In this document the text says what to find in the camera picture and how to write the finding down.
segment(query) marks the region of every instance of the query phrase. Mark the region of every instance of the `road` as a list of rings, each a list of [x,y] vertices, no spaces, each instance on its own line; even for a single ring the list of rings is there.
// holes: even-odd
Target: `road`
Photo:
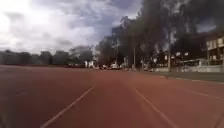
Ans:
[[[124,71],[0,66],[0,118],[3,128],[223,128],[224,86]]]

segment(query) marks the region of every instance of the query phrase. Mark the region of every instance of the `white lane marking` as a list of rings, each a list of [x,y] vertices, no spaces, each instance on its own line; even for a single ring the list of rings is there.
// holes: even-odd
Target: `white lane marking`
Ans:
[[[185,79],[185,78],[178,78],[178,77],[168,77],[168,78],[173,78],[177,80],[188,80],[188,81],[194,81],[194,82],[209,82],[209,83],[215,83],[215,84],[224,84],[222,82],[206,81],[206,80],[194,80],[194,79]]]
[[[43,125],[40,126],[40,128],[46,128],[51,123],[53,123],[55,120],[57,120],[60,116],[62,116],[65,112],[67,112],[69,109],[71,109],[78,101],[80,101],[84,96],[86,96],[90,91],[92,91],[95,87],[90,88],[85,93],[83,93],[78,99],[76,99],[74,102],[72,102],[70,105],[66,106],[64,109],[62,109],[57,115],[53,116],[51,119],[49,119],[47,122],[45,122]]]
[[[202,96],[207,96],[207,97],[212,97],[212,98],[216,98],[216,99],[223,99],[222,97],[218,97],[218,96],[211,96],[211,95],[208,95],[208,94],[205,94],[205,93],[200,93],[200,92],[196,92],[196,91],[192,91],[192,90],[188,90],[188,89],[183,89],[187,92],[190,92],[190,93],[194,93],[194,94],[197,94],[197,95],[202,95]]]
[[[171,121],[164,113],[162,113],[153,103],[151,103],[144,95],[142,95],[138,90],[135,90],[136,93],[146,102],[148,103],[154,111],[156,111],[170,126],[173,128],[180,128],[173,121]]]

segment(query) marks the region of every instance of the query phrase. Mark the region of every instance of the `cloud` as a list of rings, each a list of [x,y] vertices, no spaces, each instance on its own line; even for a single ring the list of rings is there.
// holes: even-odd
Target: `cloud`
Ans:
[[[68,50],[96,44],[119,24],[134,18],[140,0],[0,0],[0,50]]]

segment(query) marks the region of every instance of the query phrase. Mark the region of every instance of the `tree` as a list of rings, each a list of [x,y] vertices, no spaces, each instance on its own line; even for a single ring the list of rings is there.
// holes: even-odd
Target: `tree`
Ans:
[[[93,60],[92,46],[79,45],[70,49],[71,58],[77,60],[79,63],[84,63],[85,61],[90,62]]]
[[[20,64],[31,64],[31,55],[29,52],[18,53]]]
[[[40,54],[40,60],[43,64],[52,64],[52,55],[49,51],[42,51]]]
[[[66,65],[69,60],[69,53],[65,51],[56,51],[53,56],[54,65]]]

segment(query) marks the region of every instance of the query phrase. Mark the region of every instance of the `utility pole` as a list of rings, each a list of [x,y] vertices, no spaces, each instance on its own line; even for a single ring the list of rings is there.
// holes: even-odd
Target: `utility pole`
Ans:
[[[171,72],[171,28],[168,29],[168,72]]]
[[[135,45],[134,45],[134,49],[133,49],[133,50],[134,50],[134,69],[135,69],[135,67],[136,67],[136,55],[135,55],[136,52],[135,52]]]

